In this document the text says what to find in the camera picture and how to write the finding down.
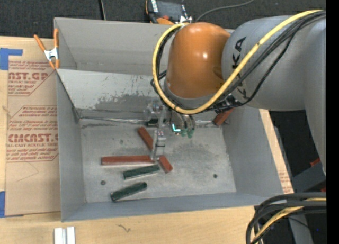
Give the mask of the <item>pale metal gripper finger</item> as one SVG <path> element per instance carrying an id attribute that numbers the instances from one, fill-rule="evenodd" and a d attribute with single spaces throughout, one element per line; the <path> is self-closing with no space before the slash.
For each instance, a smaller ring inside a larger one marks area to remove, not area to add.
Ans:
<path id="1" fill-rule="evenodd" d="M 166 137 L 164 130 L 155 130 L 153 137 L 153 148 L 151 150 L 151 159 L 156 161 L 160 156 L 164 155 L 166 146 Z"/>
<path id="2" fill-rule="evenodd" d="M 144 109 L 144 123 L 146 126 L 157 127 L 163 125 L 164 106 L 158 100 L 153 100 L 147 104 Z"/>

